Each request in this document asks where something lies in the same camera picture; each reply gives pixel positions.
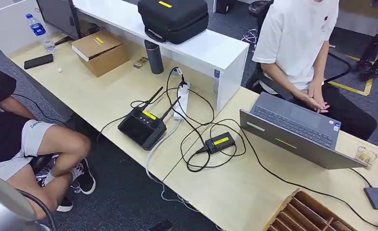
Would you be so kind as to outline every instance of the gray carpet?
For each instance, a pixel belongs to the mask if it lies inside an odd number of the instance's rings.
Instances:
[[[236,2],[233,11],[227,15],[210,15],[209,29],[241,39],[245,31],[256,27],[256,21],[249,16],[247,8],[247,4]],[[368,36],[359,36],[341,30],[334,34],[331,43],[337,45],[337,50],[341,53],[359,56],[368,41]],[[252,53],[249,52],[243,82],[254,71],[255,64],[251,61],[251,56]],[[344,68],[344,65],[329,58],[326,76],[339,74]],[[24,72],[1,52],[0,70],[18,80],[16,92],[36,101],[48,116],[60,119],[52,107],[28,83]],[[355,76],[345,76],[338,82],[357,89],[364,88],[364,83]],[[372,92],[367,97],[346,90],[341,91],[378,121],[378,79],[374,81]],[[38,118],[48,121],[31,102],[19,100]],[[82,128],[94,141],[96,131],[87,125]],[[370,141],[378,145],[378,128]],[[73,210],[54,214],[59,230],[145,231],[165,219],[174,224],[173,231],[216,230],[214,224],[203,215],[192,212],[181,204],[163,201],[159,195],[160,186],[149,180],[139,164],[104,137],[100,140],[99,150],[95,144],[93,145],[89,161],[97,179],[97,190],[91,195],[69,194],[74,201]],[[174,193],[168,189],[167,197],[174,196]]]

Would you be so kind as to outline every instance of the wooden tray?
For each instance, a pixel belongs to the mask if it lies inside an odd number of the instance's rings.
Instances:
[[[263,231],[357,231],[304,191],[282,203]]]

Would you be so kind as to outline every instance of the sock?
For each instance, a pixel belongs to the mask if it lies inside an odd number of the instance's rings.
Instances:
[[[73,181],[75,181],[75,179],[77,179],[79,176],[84,175],[84,171],[81,170],[78,165],[81,165],[81,164],[77,164],[75,167],[73,167],[70,170],[70,173],[73,176]]]
[[[55,178],[55,176],[53,176],[51,174],[51,171],[47,174],[46,176],[46,179],[44,180],[44,185],[47,185],[48,183],[50,183],[50,181],[52,181],[53,179]]]

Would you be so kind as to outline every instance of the yellow floor tape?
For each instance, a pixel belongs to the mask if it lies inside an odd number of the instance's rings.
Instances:
[[[349,58],[353,59],[353,60],[356,60],[356,61],[360,60],[359,58],[356,58],[356,57],[353,57],[353,56],[350,56],[350,55],[347,55],[347,56]],[[335,81],[330,81],[329,84],[332,84],[334,86],[337,86],[337,87],[340,87],[340,88],[343,88],[343,89],[346,89],[346,90],[350,90],[350,91],[355,92],[355,93],[360,94],[360,95],[368,96],[370,94],[370,91],[372,90],[373,78],[371,78],[368,81],[366,81],[366,86],[365,86],[365,90],[364,91],[348,87],[346,85],[337,83]]]

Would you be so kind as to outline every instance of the hand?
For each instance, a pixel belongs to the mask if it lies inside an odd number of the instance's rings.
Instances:
[[[308,107],[312,108],[316,112],[326,113],[326,112],[328,112],[327,109],[330,107],[326,103],[324,103],[324,106],[322,107],[317,101],[315,101],[314,98],[309,97],[309,95],[307,95],[307,94],[305,94],[303,92],[301,92],[301,94],[299,94],[297,96],[297,98],[300,101],[302,101],[305,105],[307,105]]]
[[[317,108],[320,113],[328,112],[327,109],[330,105],[327,105],[322,96],[322,81],[312,81],[309,84],[308,96],[313,98],[321,106],[320,108]]]

